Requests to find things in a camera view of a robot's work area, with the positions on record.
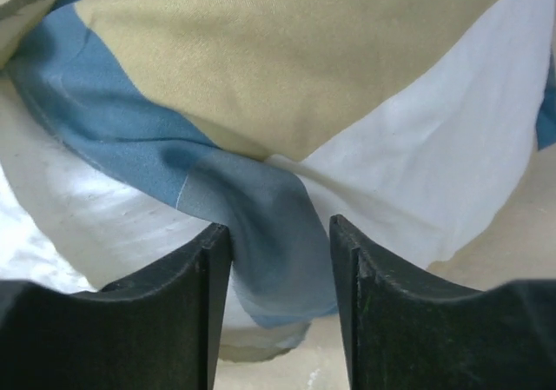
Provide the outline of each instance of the folded fabric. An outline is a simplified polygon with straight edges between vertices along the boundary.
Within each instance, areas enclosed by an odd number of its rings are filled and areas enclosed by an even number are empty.
[[[553,9],[57,0],[6,70],[86,162],[229,226],[238,299],[275,327],[335,310],[333,214],[421,267],[488,226],[534,150]]]

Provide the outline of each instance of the cloth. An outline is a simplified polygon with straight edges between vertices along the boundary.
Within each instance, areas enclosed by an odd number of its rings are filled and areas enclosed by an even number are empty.
[[[534,150],[553,5],[56,0],[3,57],[84,161],[228,225],[235,295],[275,327],[335,310],[331,215],[421,267],[489,225]]]

